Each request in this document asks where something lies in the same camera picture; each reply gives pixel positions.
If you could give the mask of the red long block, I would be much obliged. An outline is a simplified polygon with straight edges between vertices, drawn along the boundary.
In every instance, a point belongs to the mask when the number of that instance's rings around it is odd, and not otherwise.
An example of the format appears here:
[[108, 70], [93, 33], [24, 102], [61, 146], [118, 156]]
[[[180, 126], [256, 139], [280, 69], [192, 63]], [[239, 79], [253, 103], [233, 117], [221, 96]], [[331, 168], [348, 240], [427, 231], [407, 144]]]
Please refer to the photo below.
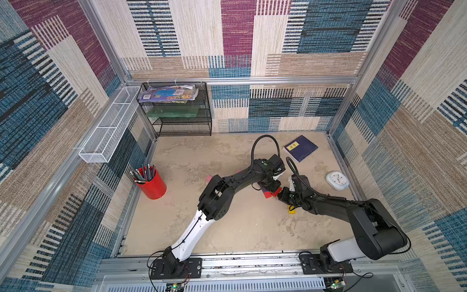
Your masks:
[[281, 193], [282, 191], [282, 188], [281, 187], [278, 187], [277, 190], [275, 192], [270, 192], [270, 195], [272, 197], [277, 197], [279, 193]]

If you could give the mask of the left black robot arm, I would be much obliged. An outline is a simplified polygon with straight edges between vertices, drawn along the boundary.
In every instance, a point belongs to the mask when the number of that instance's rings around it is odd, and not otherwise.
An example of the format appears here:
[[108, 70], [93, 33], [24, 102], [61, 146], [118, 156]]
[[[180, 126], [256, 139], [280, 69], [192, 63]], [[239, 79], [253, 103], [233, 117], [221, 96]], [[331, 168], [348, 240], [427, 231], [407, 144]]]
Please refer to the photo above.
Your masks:
[[234, 195], [254, 183], [274, 193], [280, 187], [278, 177], [285, 171], [281, 158], [255, 159], [253, 164], [232, 176], [211, 178], [199, 198], [198, 210], [182, 236], [166, 248], [162, 260], [171, 274], [179, 274], [205, 231], [228, 212]]

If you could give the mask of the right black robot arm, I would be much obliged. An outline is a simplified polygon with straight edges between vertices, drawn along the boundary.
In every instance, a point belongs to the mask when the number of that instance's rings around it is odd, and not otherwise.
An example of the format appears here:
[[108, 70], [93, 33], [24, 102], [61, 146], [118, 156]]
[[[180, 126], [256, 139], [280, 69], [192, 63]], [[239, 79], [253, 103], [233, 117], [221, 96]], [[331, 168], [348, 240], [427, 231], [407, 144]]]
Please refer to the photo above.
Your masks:
[[354, 201], [313, 194], [310, 189], [291, 191], [287, 187], [277, 198], [292, 209], [301, 208], [313, 215], [333, 217], [350, 224], [353, 237], [321, 247], [323, 265], [335, 265], [362, 257], [378, 260], [409, 244], [408, 236], [376, 199]]

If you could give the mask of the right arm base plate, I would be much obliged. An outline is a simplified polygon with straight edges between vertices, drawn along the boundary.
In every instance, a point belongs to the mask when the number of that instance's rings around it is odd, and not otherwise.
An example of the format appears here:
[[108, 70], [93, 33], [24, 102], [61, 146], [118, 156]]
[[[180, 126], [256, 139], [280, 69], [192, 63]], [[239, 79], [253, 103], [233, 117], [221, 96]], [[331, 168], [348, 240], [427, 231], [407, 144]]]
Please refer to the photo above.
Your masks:
[[299, 253], [299, 262], [304, 274], [352, 274], [349, 261], [335, 262], [326, 254]]

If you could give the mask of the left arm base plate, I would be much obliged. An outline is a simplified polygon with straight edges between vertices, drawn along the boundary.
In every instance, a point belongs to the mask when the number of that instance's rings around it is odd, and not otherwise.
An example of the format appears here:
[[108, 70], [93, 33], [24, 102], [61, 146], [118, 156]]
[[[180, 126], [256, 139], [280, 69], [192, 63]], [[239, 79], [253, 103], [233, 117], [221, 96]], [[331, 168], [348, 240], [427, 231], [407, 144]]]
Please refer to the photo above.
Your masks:
[[169, 263], [168, 260], [156, 259], [151, 265], [151, 280], [199, 279], [203, 267], [202, 258], [188, 258], [180, 263]]

